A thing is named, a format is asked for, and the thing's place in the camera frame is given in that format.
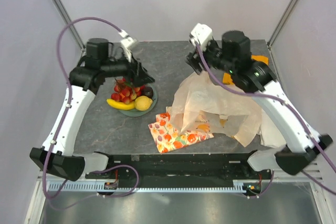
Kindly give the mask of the fake banana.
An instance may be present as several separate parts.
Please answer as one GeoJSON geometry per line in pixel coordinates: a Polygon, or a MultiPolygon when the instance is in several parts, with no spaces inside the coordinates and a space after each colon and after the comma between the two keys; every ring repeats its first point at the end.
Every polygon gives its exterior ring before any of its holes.
{"type": "Polygon", "coordinates": [[[106,100],[107,104],[110,105],[111,107],[118,109],[118,110],[133,110],[135,108],[134,102],[130,102],[129,104],[125,104],[123,102],[117,102],[113,99],[107,99],[106,100]]]}

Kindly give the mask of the fake dark avocado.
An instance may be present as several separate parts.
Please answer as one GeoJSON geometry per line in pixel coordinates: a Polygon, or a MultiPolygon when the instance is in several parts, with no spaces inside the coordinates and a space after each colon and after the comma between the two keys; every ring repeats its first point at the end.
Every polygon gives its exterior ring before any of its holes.
{"type": "Polygon", "coordinates": [[[145,87],[142,89],[142,95],[151,99],[154,96],[154,91],[151,87],[145,87]]]}

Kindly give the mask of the floral folded cloth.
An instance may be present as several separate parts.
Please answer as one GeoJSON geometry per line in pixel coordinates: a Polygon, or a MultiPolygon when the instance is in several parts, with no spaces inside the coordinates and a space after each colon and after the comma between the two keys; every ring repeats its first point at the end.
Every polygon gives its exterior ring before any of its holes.
{"type": "Polygon", "coordinates": [[[168,112],[157,114],[155,119],[148,127],[159,153],[171,152],[214,137],[211,133],[199,131],[187,130],[183,134],[179,133],[170,123],[168,112]]]}

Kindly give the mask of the grey green plate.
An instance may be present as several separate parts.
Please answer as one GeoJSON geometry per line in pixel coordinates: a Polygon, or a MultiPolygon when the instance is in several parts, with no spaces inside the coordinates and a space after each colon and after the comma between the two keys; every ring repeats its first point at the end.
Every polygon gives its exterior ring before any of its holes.
{"type": "Polygon", "coordinates": [[[137,118],[145,115],[154,108],[158,100],[158,93],[152,84],[148,84],[139,90],[139,95],[127,106],[132,105],[130,110],[118,109],[118,111],[126,116],[137,118]]]}

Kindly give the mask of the right aluminium frame post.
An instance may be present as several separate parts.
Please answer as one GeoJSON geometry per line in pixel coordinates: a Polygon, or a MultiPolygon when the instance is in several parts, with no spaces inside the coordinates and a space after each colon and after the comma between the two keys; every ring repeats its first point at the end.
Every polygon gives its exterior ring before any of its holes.
{"type": "Polygon", "coordinates": [[[288,19],[290,18],[291,14],[295,10],[297,4],[300,0],[290,0],[288,5],[286,6],[279,22],[275,26],[275,29],[273,30],[269,40],[267,41],[267,46],[269,49],[272,48],[275,41],[277,40],[278,36],[280,35],[280,32],[283,30],[285,24],[287,23],[288,19]]]}

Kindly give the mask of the white folded cloth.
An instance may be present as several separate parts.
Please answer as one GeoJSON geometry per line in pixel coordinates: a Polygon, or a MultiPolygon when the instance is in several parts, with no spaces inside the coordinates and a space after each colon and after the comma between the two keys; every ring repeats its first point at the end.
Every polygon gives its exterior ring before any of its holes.
{"type": "Polygon", "coordinates": [[[264,110],[261,111],[259,135],[261,145],[265,147],[279,148],[286,144],[283,135],[264,110]]]}

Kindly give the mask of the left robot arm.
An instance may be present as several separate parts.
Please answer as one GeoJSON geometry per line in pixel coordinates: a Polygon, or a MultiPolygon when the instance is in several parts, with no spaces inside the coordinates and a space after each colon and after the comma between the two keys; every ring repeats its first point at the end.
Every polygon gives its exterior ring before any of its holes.
{"type": "Polygon", "coordinates": [[[138,87],[155,81],[133,57],[136,43],[126,36],[120,41],[122,56],[112,59],[113,43],[103,38],[88,40],[77,66],[67,75],[70,86],[52,130],[40,148],[30,151],[30,159],[41,170],[73,182],[94,171],[103,178],[114,175],[115,165],[107,154],[75,154],[74,146],[83,117],[107,78],[124,77],[138,87]]]}

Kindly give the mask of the fake yellow lemon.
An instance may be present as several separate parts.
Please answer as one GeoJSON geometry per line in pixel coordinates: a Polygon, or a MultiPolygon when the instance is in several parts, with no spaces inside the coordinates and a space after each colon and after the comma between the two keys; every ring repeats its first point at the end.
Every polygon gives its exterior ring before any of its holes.
{"type": "Polygon", "coordinates": [[[137,109],[138,111],[148,110],[151,107],[152,103],[153,100],[146,96],[140,96],[134,101],[135,109],[137,109]]]}

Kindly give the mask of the fake strawberry bunch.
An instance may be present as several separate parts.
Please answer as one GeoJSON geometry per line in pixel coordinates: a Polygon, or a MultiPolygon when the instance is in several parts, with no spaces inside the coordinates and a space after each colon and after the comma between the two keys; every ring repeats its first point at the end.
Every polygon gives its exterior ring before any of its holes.
{"type": "Polygon", "coordinates": [[[111,94],[111,99],[116,102],[129,104],[136,98],[140,97],[145,86],[136,87],[130,82],[126,82],[125,78],[114,80],[114,93],[111,94]]]}

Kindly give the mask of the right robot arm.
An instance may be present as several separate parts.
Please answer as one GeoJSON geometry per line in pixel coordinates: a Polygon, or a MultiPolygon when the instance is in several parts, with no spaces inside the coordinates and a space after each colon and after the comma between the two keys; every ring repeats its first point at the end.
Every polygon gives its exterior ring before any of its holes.
{"type": "Polygon", "coordinates": [[[333,139],[328,134],[320,134],[302,118],[270,67],[251,57],[250,39],[242,31],[223,33],[218,44],[210,27],[197,24],[190,32],[190,42],[195,51],[186,56],[186,62],[194,71],[200,74],[202,70],[214,68],[228,73],[239,88],[233,93],[251,97],[286,141],[283,147],[253,152],[240,166],[245,178],[276,168],[294,176],[303,172],[318,155],[326,157],[325,150],[333,139]]]}

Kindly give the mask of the left aluminium frame post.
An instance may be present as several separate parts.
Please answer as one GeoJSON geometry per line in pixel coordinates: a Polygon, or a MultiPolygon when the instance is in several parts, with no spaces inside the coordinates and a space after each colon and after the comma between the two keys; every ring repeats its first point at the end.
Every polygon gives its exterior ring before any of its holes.
{"type": "MultiPolygon", "coordinates": [[[[52,0],[52,2],[54,4],[54,6],[56,7],[59,15],[61,16],[61,18],[65,22],[65,24],[67,25],[68,23],[70,23],[72,21],[72,19],[70,18],[62,0],[52,0]]],[[[71,33],[73,39],[76,41],[77,45],[81,49],[84,49],[85,44],[84,44],[83,40],[81,39],[77,29],[72,25],[68,28],[68,30],[71,33]]]]}

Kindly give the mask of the banana print plastic bag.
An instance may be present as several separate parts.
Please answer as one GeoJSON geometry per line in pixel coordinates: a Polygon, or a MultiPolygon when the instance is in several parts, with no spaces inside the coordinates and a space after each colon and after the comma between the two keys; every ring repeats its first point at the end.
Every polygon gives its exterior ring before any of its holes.
{"type": "Polygon", "coordinates": [[[193,73],[180,84],[169,112],[170,123],[180,133],[225,134],[244,147],[261,125],[261,107],[252,98],[214,85],[207,72],[193,73]]]}

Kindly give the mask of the aluminium frame post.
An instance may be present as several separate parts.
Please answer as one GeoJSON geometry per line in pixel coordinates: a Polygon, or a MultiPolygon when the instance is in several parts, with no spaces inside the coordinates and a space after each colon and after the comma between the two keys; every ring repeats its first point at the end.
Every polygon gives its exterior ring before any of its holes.
{"type": "MultiPolygon", "coordinates": [[[[65,24],[67,25],[68,23],[70,23],[72,21],[72,19],[70,18],[62,0],[52,0],[52,2],[54,4],[54,6],[56,7],[59,15],[61,16],[61,18],[65,22],[65,24]]],[[[85,44],[84,44],[83,40],[81,39],[77,29],[72,25],[68,28],[68,30],[71,33],[73,39],[76,41],[77,45],[81,49],[84,49],[85,44]]]]}
{"type": "Polygon", "coordinates": [[[297,4],[300,0],[290,0],[288,5],[286,6],[279,22],[275,26],[275,29],[273,30],[269,40],[267,41],[267,46],[269,49],[272,48],[275,41],[277,40],[278,36],[280,35],[280,32],[283,30],[285,24],[287,23],[288,19],[290,18],[291,14],[295,10],[297,4]]]}

